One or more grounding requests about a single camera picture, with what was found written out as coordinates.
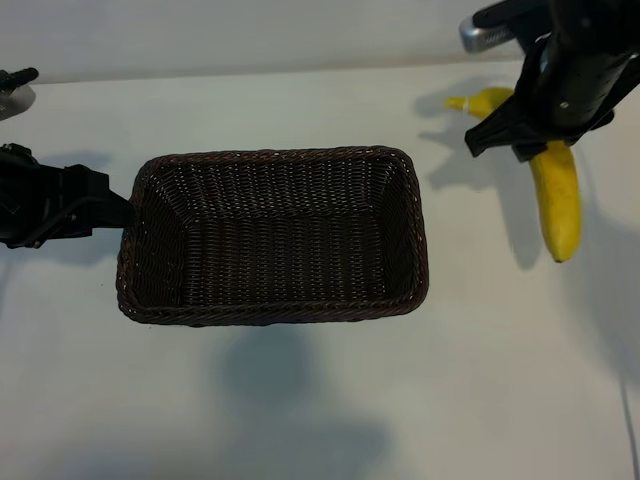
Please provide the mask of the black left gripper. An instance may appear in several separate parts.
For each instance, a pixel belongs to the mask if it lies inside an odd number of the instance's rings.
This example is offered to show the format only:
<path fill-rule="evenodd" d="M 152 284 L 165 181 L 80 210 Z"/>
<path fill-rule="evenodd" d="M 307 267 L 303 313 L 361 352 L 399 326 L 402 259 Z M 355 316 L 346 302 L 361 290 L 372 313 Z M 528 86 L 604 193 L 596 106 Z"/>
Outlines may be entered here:
<path fill-rule="evenodd" d="M 110 192 L 105 174 L 41 164 L 18 144 L 1 147 L 1 243 L 8 248 L 38 248 L 50 239 L 126 228 L 133 220 L 134 207 Z"/>

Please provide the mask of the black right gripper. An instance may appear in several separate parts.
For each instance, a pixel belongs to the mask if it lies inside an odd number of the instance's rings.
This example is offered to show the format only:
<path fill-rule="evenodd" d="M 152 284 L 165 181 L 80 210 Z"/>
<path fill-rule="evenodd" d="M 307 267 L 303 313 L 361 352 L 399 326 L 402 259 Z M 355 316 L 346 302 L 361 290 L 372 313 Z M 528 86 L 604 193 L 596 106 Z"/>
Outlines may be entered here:
<path fill-rule="evenodd" d="M 637 1 L 517 1 L 512 31 L 526 54 L 529 77 L 521 99 L 534 118 L 538 140 L 514 95 L 477 94 L 467 112 L 480 120 L 465 135 L 473 157 L 512 146 L 520 163 L 547 150 L 555 135 L 567 145 L 609 123 L 625 97 L 619 89 L 639 84 Z"/>

